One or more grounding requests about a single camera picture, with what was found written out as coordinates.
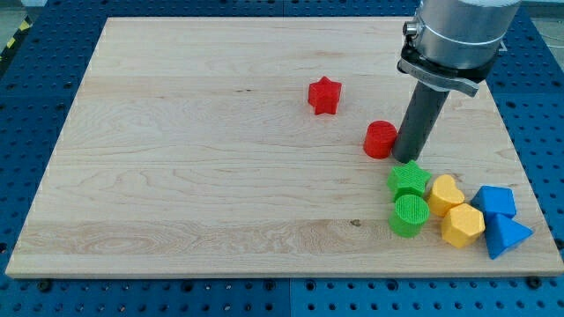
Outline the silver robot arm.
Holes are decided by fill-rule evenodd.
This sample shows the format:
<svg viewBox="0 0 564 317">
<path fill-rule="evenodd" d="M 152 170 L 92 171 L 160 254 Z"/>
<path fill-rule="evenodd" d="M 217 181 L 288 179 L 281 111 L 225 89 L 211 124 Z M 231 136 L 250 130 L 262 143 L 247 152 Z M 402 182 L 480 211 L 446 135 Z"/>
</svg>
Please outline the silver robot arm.
<svg viewBox="0 0 564 317">
<path fill-rule="evenodd" d="M 397 69 L 438 92 L 475 96 L 520 0 L 421 0 L 403 26 Z"/>
</svg>

